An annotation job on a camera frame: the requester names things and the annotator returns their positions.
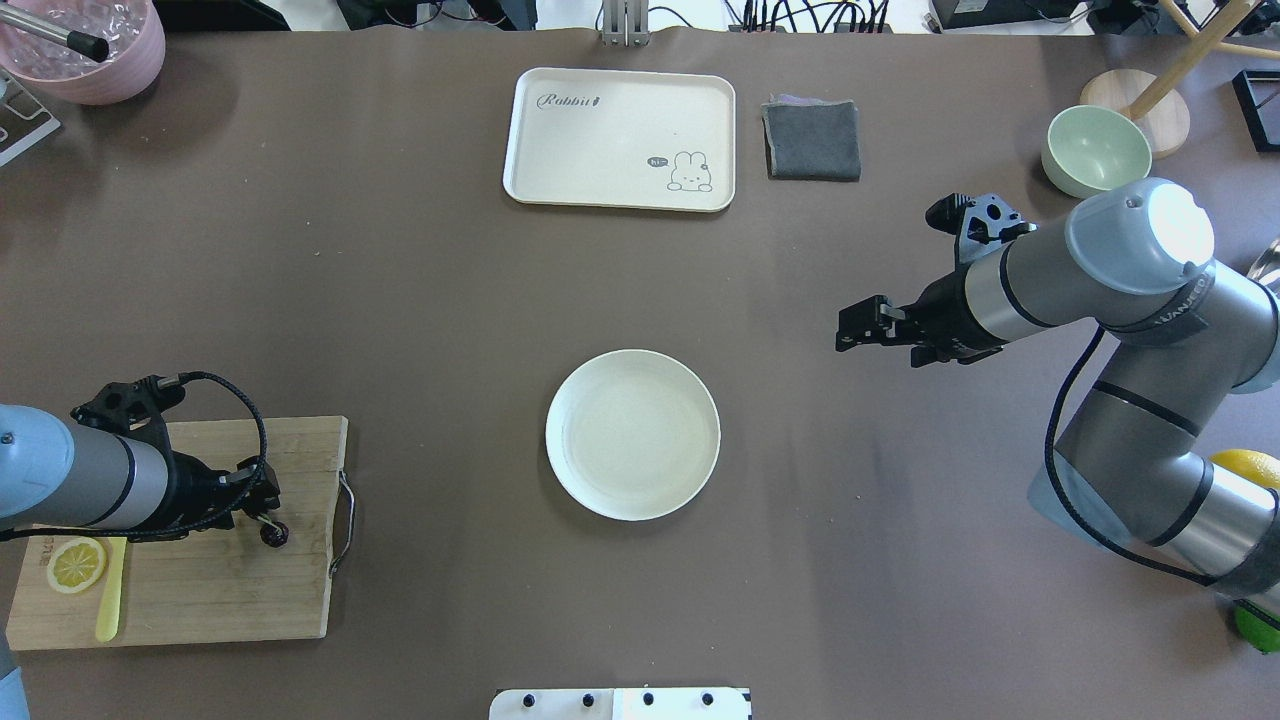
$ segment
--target black cable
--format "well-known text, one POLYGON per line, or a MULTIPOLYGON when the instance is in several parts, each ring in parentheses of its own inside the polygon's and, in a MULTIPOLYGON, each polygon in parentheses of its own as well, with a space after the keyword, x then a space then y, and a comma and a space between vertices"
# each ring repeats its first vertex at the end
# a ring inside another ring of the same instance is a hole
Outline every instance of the black cable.
POLYGON ((210 524, 218 521, 225 515, 234 512, 239 503, 248 497, 248 493, 266 478, 266 424, 262 423, 262 414, 257 411, 257 406, 253 401, 248 398, 238 387, 233 386, 225 378, 215 375, 212 373, 206 373, 204 370, 195 370, 191 373, 178 373, 178 384, 187 384, 192 380, 211 380, 215 382, 228 391, 232 392, 243 405, 248 409, 250 415, 253 416, 253 425, 257 429, 257 464, 253 466, 253 473, 244 480, 244 487, 241 489, 239 495, 234 500, 223 506, 221 510, 206 515, 200 520, 193 523, 187 523, 184 525, 178 525, 175 528, 160 528, 156 530, 93 530, 88 528, 28 528, 26 530, 3 530, 0 532, 0 542, 17 539, 17 538, 29 538, 33 536, 82 536, 88 538, 150 538, 160 536, 173 536, 180 533, 189 533, 191 530, 198 530, 201 528, 207 528, 210 524))
MULTIPOLYGON (((786 8, 787 13, 790 13, 791 12, 791 3, 788 0, 778 0, 777 3, 773 4, 773 22, 771 23, 769 29, 773 29, 773 31, 778 29, 778 9, 780 8, 786 8)), ((795 18, 787 17, 787 24, 791 26, 791 32, 800 32, 799 29, 796 29, 796 19, 795 18)))
MULTIPOLYGON (((1097 351, 1098 345, 1102 342, 1103 334, 1105 331, 1102 328, 1098 328, 1093 333, 1093 338, 1089 340, 1089 343, 1088 346, 1085 346, 1084 352, 1080 354, 1080 357, 1075 361, 1075 365, 1073 365, 1071 370, 1066 374, 1066 379, 1062 380, 1062 387, 1059 388, 1057 391, 1057 397, 1053 398, 1053 410, 1050 414, 1048 428, 1044 430, 1044 470, 1048 473, 1050 484, 1053 486, 1053 495, 1057 496, 1057 501, 1062 503, 1062 509, 1066 510, 1066 514, 1071 516, 1071 520, 1074 520, 1075 524, 1079 525, 1082 530, 1084 530, 1091 538, 1097 541, 1097 543, 1101 544, 1102 547, 1110 550, 1111 552, 1119 555, 1120 557, 1124 557, 1125 560, 1137 562, 1143 568, 1160 570, 1161 573, 1167 573, 1170 575, 1183 578, 1184 580, 1190 580, 1198 585, 1208 587, 1213 584, 1217 580, 1217 578, 1210 575, 1202 575, 1198 573, 1192 573, 1189 570, 1184 570, 1174 565, 1160 562, 1158 560, 1152 560, 1149 557, 1138 555, 1137 552, 1132 552, 1128 548, 1120 547, 1119 544, 1112 542, 1111 538, 1098 532, 1097 528, 1091 525, 1088 520, 1085 520, 1080 515, 1080 512, 1075 509, 1075 506, 1071 505, 1070 498, 1066 497, 1066 491, 1062 488, 1062 479, 1057 474, 1057 462, 1053 460, 1053 445, 1057 442, 1057 425, 1062 419, 1062 407, 1066 405, 1066 396, 1068 393, 1071 392, 1071 386, 1075 384, 1075 380, 1076 378, 1079 378, 1080 372, 1084 370, 1084 365, 1088 364, 1089 359, 1093 356, 1093 352, 1097 351)), ((1272 618, 1268 612, 1253 605, 1248 600, 1239 598, 1235 600, 1234 602, 1239 607, 1244 609, 1245 611, 1256 616, 1258 620, 1262 620, 1271 628, 1280 630, 1280 619, 1272 618)))
POLYGON ((813 29, 815 32, 822 32, 822 29, 818 27, 818 13, 813 10, 813 5, 809 4, 809 0, 800 0, 800 1, 804 3, 804 6, 809 10, 809 17, 813 18, 813 29))
POLYGON ((854 13, 852 13, 854 18, 850 22, 854 22, 854 23, 856 23, 856 22, 867 22, 867 14, 863 12, 861 6, 858 5, 858 3, 855 3, 852 0, 846 0, 845 3, 840 3, 840 8, 836 8, 835 10, 832 10, 832 13, 829 15, 827 15, 827 22, 822 23, 822 29, 818 31, 818 32, 827 32, 827 28, 831 27, 832 20, 836 22, 835 27, 836 27, 836 31, 838 32, 840 31, 840 18, 845 14, 845 10, 849 10, 849 9, 854 10, 854 13))
POLYGON ((1032 10, 1034 10, 1036 14, 1041 17, 1041 19, 1048 20, 1048 22, 1051 22, 1053 24, 1059 24, 1059 26, 1065 26, 1065 24, 1074 23, 1075 20, 1078 20, 1078 19, 1083 18, 1084 15, 1088 15, 1089 13, 1093 12, 1093 3, 1089 3, 1089 4, 1087 4, 1084 6, 1083 10, 1080 10, 1079 13, 1076 13, 1076 14, 1069 17, 1069 18, 1051 18, 1051 17, 1046 15, 1044 12, 1041 10, 1039 8, 1037 8, 1036 5, 1032 5, 1028 0, 1023 0, 1023 5, 1027 5, 1028 8, 1030 8, 1032 10))
POLYGON ((387 19, 389 19, 390 22, 396 23, 399 27, 407 27, 410 29, 413 29, 416 27, 425 26, 426 23, 429 23, 429 22, 434 20, 435 18, 440 17, 440 13, 444 10, 444 5, 440 4, 440 3, 426 3, 426 5, 430 5, 431 8, 435 8, 435 14, 431 15, 431 17, 429 17, 429 18, 426 18, 425 20, 420 20, 420 22, 416 22, 416 23, 402 23, 401 20, 396 19, 396 15, 392 15, 392 9, 390 8, 384 8, 383 9, 383 14, 387 15, 387 19))
POLYGON ((653 8, 649 8, 650 13, 653 13, 654 10, 667 10, 672 15, 676 15, 677 18, 680 18, 680 22, 685 23, 685 27, 694 27, 694 24, 691 22, 689 22, 689 20, 685 19, 685 15, 681 15, 680 13, 672 10, 671 8, 668 8, 666 5, 657 5, 657 6, 653 6, 653 8))
POLYGON ((791 15, 799 15, 801 13, 805 13, 805 12, 810 10, 810 9, 817 10, 818 8, 831 8, 832 5, 844 5, 846 1, 847 0, 833 0, 831 3, 818 3, 817 5, 809 5, 809 6, 806 6, 804 10, 796 10, 795 13, 786 13, 783 15, 778 15, 778 19, 780 20, 785 20, 785 19, 791 18, 791 15))
POLYGON ((1219 10, 1221 10, 1225 6, 1226 6, 1225 3, 1221 4, 1221 5, 1219 5, 1219 4, 1215 3, 1213 4, 1213 9, 1210 10, 1207 15, 1204 15, 1204 19, 1201 20, 1201 24, 1199 24, 1199 27, 1197 29, 1204 29, 1204 26, 1207 26, 1210 23, 1210 20, 1212 20, 1213 17, 1217 15, 1219 10))
MULTIPOLYGON (((604 10, 604 4, 600 4, 600 10, 602 12, 604 10)), ((490 26, 502 24, 503 22, 506 22, 508 19, 507 15, 503 15, 502 18, 499 18, 497 20, 489 20, 489 19, 481 18, 480 15, 475 14, 475 9, 474 8, 471 10, 471 17, 470 18, 462 18, 462 17, 458 17, 458 15, 453 15, 453 14, 445 13, 443 4, 440 5, 439 14, 442 14, 445 18, 449 18, 449 19, 462 20, 465 23, 485 23, 485 24, 490 24, 490 26)))
POLYGON ((1160 35, 1160 10, 1143 5, 1142 17, 1147 20, 1147 27, 1151 28, 1151 35, 1160 35))

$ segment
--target white tray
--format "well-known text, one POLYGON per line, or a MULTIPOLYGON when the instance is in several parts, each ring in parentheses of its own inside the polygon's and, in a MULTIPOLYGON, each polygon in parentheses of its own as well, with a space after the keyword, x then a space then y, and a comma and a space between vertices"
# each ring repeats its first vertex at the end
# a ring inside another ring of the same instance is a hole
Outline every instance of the white tray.
POLYGON ((502 184, 521 202, 722 210, 733 109, 713 76, 534 68, 516 82, 502 184))

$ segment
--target yellow knife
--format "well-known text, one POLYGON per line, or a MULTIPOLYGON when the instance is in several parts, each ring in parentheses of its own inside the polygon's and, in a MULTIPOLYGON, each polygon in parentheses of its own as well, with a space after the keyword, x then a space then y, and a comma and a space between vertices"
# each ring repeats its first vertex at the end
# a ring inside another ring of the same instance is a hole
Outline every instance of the yellow knife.
POLYGON ((106 565, 106 589, 102 602, 97 606, 97 626, 93 637, 97 642, 110 642, 120 629, 120 585, 124 583, 124 538, 106 538, 111 544, 111 559, 106 565))

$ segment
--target white plate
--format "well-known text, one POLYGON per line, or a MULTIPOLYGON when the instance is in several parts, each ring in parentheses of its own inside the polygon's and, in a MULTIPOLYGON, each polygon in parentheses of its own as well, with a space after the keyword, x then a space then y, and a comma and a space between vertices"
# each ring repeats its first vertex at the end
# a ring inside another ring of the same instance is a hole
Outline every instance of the white plate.
POLYGON ((573 370, 547 413, 547 456, 564 489, 616 520, 652 520, 694 498, 719 455, 716 401, 692 370, 616 350, 573 370))
POLYGON ((724 78, 534 68, 516 82, 502 186, 521 202, 722 210, 733 118, 724 78))

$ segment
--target wooden cutting board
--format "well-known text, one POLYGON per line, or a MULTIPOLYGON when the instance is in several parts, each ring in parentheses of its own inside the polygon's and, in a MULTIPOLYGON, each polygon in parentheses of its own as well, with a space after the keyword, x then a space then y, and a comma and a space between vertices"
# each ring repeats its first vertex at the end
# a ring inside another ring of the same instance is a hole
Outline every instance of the wooden cutting board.
MULTIPOLYGON (((257 454, 251 420, 170 423, 173 448, 214 469, 257 454)), ((33 537, 9 612, 13 650, 323 638, 329 624, 329 562, 347 419, 266 420, 268 461, 280 483, 289 542, 270 548, 259 523, 236 512, 234 530, 175 542, 129 543, 115 639, 93 639, 106 575, 78 594, 49 587, 49 557, 69 538, 33 537)))

